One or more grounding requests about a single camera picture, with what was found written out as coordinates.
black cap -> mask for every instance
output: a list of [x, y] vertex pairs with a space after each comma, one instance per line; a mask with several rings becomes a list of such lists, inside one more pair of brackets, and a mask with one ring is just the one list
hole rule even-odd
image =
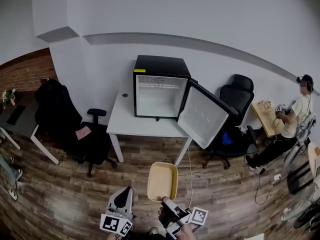
[[310, 84], [314, 84], [314, 80], [312, 79], [312, 77], [308, 74], [305, 74], [302, 78], [301, 81], [305, 80], [306, 82], [309, 82]]

yellow plastic bin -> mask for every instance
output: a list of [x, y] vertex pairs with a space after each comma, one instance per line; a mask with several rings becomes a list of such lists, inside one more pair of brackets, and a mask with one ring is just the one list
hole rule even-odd
[[163, 197], [172, 201], [178, 190], [178, 168], [167, 162], [155, 162], [151, 165], [148, 179], [147, 196], [150, 200], [161, 202]]

brick wall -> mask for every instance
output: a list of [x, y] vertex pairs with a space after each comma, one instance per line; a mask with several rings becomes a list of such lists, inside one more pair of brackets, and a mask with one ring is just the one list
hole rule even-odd
[[50, 49], [28, 53], [0, 65], [0, 94], [4, 90], [36, 91], [41, 78], [58, 79]]

black desk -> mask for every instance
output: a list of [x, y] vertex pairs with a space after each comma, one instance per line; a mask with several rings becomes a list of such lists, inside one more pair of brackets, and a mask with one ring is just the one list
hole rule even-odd
[[[15, 122], [15, 125], [12, 125], [7, 123], [7, 120], [16, 109], [17, 105], [25, 106], [25, 109]], [[31, 139], [48, 158], [50, 158], [55, 164], [58, 164], [59, 161], [35, 137], [35, 133], [38, 129], [38, 125], [35, 120], [37, 109], [38, 103], [35, 99], [35, 91], [19, 92], [16, 105], [12, 106], [12, 104], [9, 103], [0, 115], [0, 131], [3, 132], [3, 134], [17, 149], [20, 149], [20, 146], [11, 138], [7, 131]]]

desk leg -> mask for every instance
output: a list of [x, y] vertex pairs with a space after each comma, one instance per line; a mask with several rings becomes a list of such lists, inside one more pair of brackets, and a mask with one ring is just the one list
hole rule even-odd
[[185, 140], [183, 146], [181, 147], [181, 149], [179, 151], [179, 155], [177, 156], [177, 158], [174, 161], [174, 165], [175, 166], [178, 166], [180, 164], [180, 162], [181, 162], [182, 158], [184, 157], [184, 155], [185, 155], [185, 153], [186, 153], [191, 141], [192, 141], [191, 137], [189, 137], [189, 138], [187, 138]]
[[13, 138], [7, 133], [7, 131], [0, 127], [1, 132], [8, 138], [8, 140], [19, 150], [21, 147], [14, 141]]
[[117, 137], [116, 134], [109, 133], [109, 135], [110, 135], [110, 139], [111, 139], [115, 154], [118, 157], [119, 162], [123, 163], [124, 162], [124, 157], [123, 157], [123, 155], [121, 153], [118, 137]]
[[59, 164], [58, 159], [56, 159], [46, 148], [44, 145], [41, 144], [41, 142], [36, 138], [35, 133], [38, 129], [39, 125], [37, 125], [32, 133], [31, 140], [33, 143], [48, 157], [50, 158], [56, 165]]

